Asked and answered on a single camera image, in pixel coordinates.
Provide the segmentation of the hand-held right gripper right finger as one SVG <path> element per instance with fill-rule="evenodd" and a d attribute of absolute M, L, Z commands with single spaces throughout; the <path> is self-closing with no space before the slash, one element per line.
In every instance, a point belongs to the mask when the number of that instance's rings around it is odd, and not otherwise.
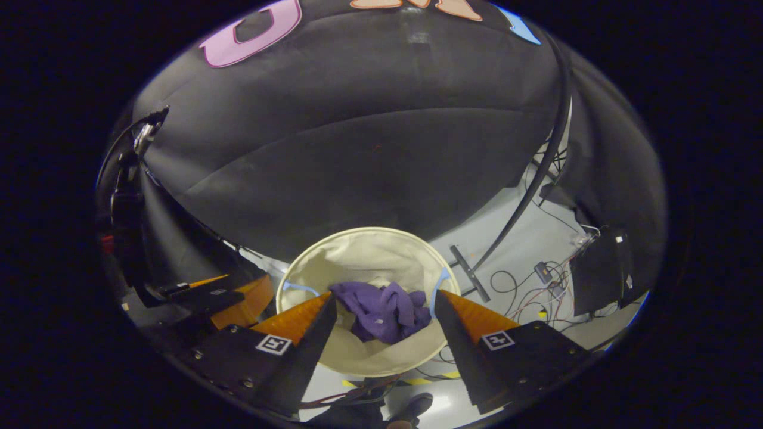
<path fill-rule="evenodd" d="M 518 324 L 449 291 L 436 292 L 434 310 L 470 402 L 482 414 L 531 406 L 591 359 L 550 324 Z"/>

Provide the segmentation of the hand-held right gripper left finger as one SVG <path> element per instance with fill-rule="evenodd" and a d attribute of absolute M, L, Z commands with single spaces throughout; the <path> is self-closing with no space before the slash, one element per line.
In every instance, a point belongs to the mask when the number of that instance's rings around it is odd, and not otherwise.
<path fill-rule="evenodd" d="M 175 358 L 229 401 L 294 420 L 336 315 L 328 291 L 251 328 L 229 324 Z"/>

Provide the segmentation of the purple shirt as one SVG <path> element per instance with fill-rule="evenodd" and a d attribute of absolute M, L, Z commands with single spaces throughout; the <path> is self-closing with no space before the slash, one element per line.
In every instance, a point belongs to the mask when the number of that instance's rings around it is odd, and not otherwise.
<path fill-rule="evenodd" d="M 398 283 L 375 286 L 343 282 L 330 286 L 347 312 L 355 316 L 351 333 L 361 342 L 393 345 L 427 328 L 432 316 L 423 291 L 403 290 Z"/>

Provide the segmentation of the cream laundry hamper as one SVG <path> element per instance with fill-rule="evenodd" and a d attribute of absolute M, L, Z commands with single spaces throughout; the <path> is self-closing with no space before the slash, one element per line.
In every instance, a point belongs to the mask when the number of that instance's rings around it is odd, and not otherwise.
<path fill-rule="evenodd" d="M 408 232 L 381 227 L 338 232 L 303 251 L 284 272 L 275 295 L 278 313 L 327 293 L 336 284 L 360 282 L 374 288 L 397 284 L 407 294 L 421 291 L 423 308 L 433 314 L 436 290 L 460 295 L 446 259 L 427 241 Z M 362 340 L 357 317 L 342 301 L 320 364 L 354 377 L 388 377 L 426 363 L 446 345 L 439 321 L 396 344 Z"/>

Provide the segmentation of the black clothes rack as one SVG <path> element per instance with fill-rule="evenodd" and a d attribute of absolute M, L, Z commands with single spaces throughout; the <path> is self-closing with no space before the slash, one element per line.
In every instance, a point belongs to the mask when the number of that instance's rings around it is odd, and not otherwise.
<path fill-rule="evenodd" d="M 570 73 L 569 65 L 553 36 L 544 29 L 541 30 L 541 33 L 545 36 L 545 41 L 548 42 L 551 52 L 553 52 L 555 57 L 559 71 L 560 86 L 555 120 L 553 122 L 553 127 L 551 128 L 550 138 L 548 138 L 548 144 L 543 153 L 543 158 L 539 166 L 536 168 L 536 175 L 532 179 L 531 184 L 527 186 L 518 206 L 479 261 L 471 265 L 466 261 L 456 246 L 450 247 L 452 255 L 456 258 L 455 263 L 452 263 L 450 267 L 460 267 L 472 285 L 471 290 L 463 291 L 461 296 L 467 297 L 472 293 L 477 293 L 480 299 L 485 303 L 491 301 L 491 297 L 485 290 L 484 285 L 480 282 L 479 277 L 477 277 L 477 271 L 479 271 L 479 268 L 488 261 L 491 255 L 493 255 L 502 242 L 507 238 L 510 231 L 517 225 L 526 209 L 528 209 L 534 200 L 534 196 L 539 191 L 543 179 L 546 177 L 548 171 L 550 171 L 551 164 L 553 164 L 553 161 L 555 160 L 555 155 L 559 151 L 565 131 L 567 130 L 567 125 L 569 124 L 570 111 L 572 111 L 572 74 Z"/>

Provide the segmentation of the yellow black floor tape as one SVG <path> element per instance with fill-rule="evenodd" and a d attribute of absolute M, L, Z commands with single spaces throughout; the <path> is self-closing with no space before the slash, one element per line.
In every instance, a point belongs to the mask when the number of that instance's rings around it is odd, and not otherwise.
<path fill-rule="evenodd" d="M 460 380 L 461 374 L 458 371 L 452 371 L 447 373 L 441 373 L 438 375 L 429 375 L 420 370 L 416 370 L 420 375 L 418 378 L 396 378 L 396 386 L 422 386 L 426 384 L 448 381 L 448 380 Z M 362 380 L 342 380 L 342 386 L 348 388 L 361 388 L 365 385 Z"/>

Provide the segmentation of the person's dark shoe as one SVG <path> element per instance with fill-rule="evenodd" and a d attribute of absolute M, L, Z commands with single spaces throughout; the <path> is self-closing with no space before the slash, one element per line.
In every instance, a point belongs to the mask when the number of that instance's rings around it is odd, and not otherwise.
<path fill-rule="evenodd" d="M 420 393 L 412 397 L 402 408 L 381 424 L 381 429 L 417 429 L 420 415 L 427 412 L 434 402 L 430 393 Z"/>

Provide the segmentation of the dark flat case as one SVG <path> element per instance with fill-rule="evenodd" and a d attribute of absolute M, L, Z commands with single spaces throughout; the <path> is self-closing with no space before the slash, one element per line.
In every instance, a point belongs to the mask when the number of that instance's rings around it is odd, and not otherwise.
<path fill-rule="evenodd" d="M 611 303 L 622 309 L 637 299 L 631 244 L 624 228 L 600 228 L 600 234 L 570 261 L 570 274 L 575 316 Z"/>

